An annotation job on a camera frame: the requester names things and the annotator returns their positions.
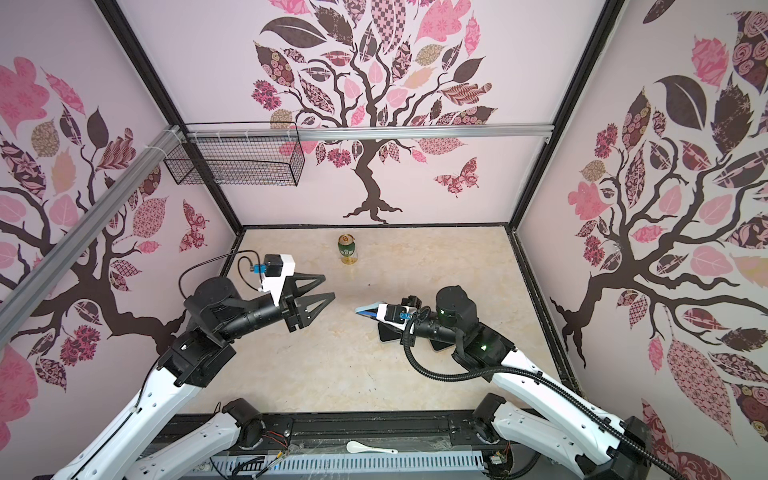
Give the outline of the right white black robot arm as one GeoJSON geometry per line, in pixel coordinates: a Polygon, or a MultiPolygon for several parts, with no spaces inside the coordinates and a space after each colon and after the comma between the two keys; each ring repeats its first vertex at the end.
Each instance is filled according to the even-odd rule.
{"type": "Polygon", "coordinates": [[[500,395],[487,395],[473,419],[483,442],[524,445],[580,479],[647,478],[652,466],[647,425],[600,409],[546,374],[511,340],[479,320],[475,302],[462,287],[440,289],[434,307],[409,296],[356,312],[376,320],[382,334],[398,335],[408,363],[422,376],[443,383],[483,379],[529,405],[523,410],[500,395]],[[436,350],[452,348],[462,372],[438,373],[422,365],[412,351],[418,338],[436,350]]]}

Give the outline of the light blue phone case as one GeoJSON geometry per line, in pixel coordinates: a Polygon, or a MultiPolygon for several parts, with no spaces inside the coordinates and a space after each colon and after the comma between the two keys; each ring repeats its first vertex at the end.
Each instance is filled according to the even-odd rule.
{"type": "Polygon", "coordinates": [[[386,305],[382,302],[376,302],[374,304],[357,307],[355,309],[355,313],[360,316],[372,318],[372,319],[378,319],[379,316],[379,310],[381,307],[386,307],[386,305]]]}

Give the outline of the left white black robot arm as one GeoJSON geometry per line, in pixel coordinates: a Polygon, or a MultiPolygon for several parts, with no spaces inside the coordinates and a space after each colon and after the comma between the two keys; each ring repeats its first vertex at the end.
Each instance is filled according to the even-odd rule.
{"type": "Polygon", "coordinates": [[[322,275],[270,277],[269,290],[245,300],[226,277],[201,283],[184,306],[187,331],[173,341],[146,375],[136,396],[57,479],[180,479],[213,455],[258,445],[262,414],[236,399],[181,439],[145,456],[145,449],[191,399],[208,387],[235,356],[236,340],[278,322],[289,331],[308,327],[334,301],[314,293],[322,275]]]}

